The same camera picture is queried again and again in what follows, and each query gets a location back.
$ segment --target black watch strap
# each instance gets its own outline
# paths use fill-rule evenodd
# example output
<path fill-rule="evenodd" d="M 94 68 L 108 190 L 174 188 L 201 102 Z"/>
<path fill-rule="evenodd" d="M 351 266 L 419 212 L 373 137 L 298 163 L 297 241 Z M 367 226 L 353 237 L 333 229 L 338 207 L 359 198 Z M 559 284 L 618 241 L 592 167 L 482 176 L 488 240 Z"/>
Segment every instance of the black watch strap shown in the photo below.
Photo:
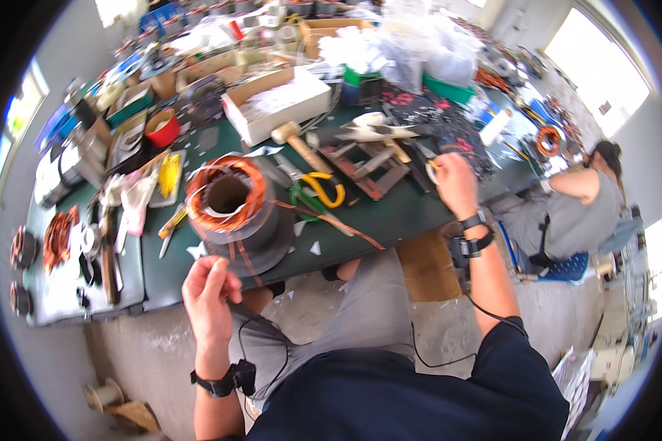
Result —
<path fill-rule="evenodd" d="M 493 230 L 488 229 L 488 233 L 480 239 L 464 240 L 461 243 L 461 254 L 467 258 L 477 258 L 481 255 L 481 250 L 490 245 L 493 241 Z"/>
<path fill-rule="evenodd" d="M 485 215 L 481 210 L 478 210 L 475 215 L 469 217 L 468 219 L 461 221 L 461 228 L 463 231 L 466 231 L 469 228 L 473 228 L 476 225 L 485 225 Z"/>
<path fill-rule="evenodd" d="M 220 380 L 203 380 L 203 378 L 196 375 L 196 370 L 191 371 L 191 384 L 198 384 L 206 389 L 213 397 L 228 397 L 233 389 L 236 388 L 234 365 L 231 365 Z"/>

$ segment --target white box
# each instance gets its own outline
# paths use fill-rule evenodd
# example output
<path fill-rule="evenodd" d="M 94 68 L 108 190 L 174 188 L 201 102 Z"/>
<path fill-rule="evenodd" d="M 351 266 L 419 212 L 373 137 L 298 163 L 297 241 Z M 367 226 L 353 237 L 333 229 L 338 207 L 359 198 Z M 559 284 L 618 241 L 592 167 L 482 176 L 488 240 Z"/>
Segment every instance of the white box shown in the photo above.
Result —
<path fill-rule="evenodd" d="M 248 121 L 241 113 L 239 106 L 247 101 L 248 98 L 265 90 L 272 89 L 273 87 L 287 84 L 293 78 L 299 78 L 301 76 L 308 77 L 304 79 L 305 81 L 318 81 L 323 87 L 314 87 L 314 89 L 319 91 L 322 90 L 322 92 L 315 93 L 313 96 L 302 102 L 291 104 L 289 107 L 286 107 L 275 114 L 266 115 L 256 121 Z M 296 66 L 265 75 L 247 84 L 229 90 L 227 93 L 223 94 L 223 108 L 226 111 L 228 120 L 233 124 L 233 127 L 238 130 L 241 138 L 249 147 L 252 147 L 269 138 L 270 133 L 275 128 L 280 127 L 286 122 L 295 121 L 301 123 L 326 112 L 329 107 L 330 99 L 331 87 L 328 87 L 324 82 L 318 80 L 306 69 Z"/>

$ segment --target dark navy shirt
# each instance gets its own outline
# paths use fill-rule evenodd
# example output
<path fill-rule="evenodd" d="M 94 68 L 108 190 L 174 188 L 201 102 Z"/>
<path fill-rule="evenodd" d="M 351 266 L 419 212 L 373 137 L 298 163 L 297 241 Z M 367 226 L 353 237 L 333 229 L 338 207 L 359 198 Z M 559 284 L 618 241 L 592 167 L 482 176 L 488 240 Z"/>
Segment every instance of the dark navy shirt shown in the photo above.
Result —
<path fill-rule="evenodd" d="M 280 385 L 247 439 L 559 440 L 568 413 L 544 358 L 500 323 L 468 380 L 416 373 L 387 351 L 319 355 Z"/>

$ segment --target yellow screwdriver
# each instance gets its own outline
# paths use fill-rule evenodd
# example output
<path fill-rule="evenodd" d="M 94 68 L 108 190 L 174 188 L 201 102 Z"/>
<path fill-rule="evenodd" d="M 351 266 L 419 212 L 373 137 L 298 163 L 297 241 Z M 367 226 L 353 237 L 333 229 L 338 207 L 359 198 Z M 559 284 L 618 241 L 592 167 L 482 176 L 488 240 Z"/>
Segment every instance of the yellow screwdriver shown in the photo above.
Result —
<path fill-rule="evenodd" d="M 160 259 L 163 258 L 164 254 L 167 252 L 167 247 L 169 246 L 169 241 L 174 233 L 174 229 L 184 217 L 186 217 L 186 204 L 182 202 L 167 223 L 159 229 L 159 237 L 164 239 L 161 243 L 161 249 L 159 250 Z"/>

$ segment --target red container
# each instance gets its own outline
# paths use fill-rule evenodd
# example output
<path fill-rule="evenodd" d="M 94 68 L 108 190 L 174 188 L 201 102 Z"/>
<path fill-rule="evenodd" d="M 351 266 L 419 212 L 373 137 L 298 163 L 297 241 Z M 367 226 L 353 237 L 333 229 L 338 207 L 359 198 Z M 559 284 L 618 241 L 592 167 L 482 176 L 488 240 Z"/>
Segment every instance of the red container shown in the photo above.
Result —
<path fill-rule="evenodd" d="M 157 127 L 163 121 L 166 121 L 167 123 L 157 130 Z M 177 117 L 174 116 L 174 110 L 166 109 L 154 115 L 147 122 L 147 125 L 145 126 L 145 136 L 152 140 L 152 144 L 156 148 L 162 149 L 174 142 L 179 136 L 180 129 Z"/>

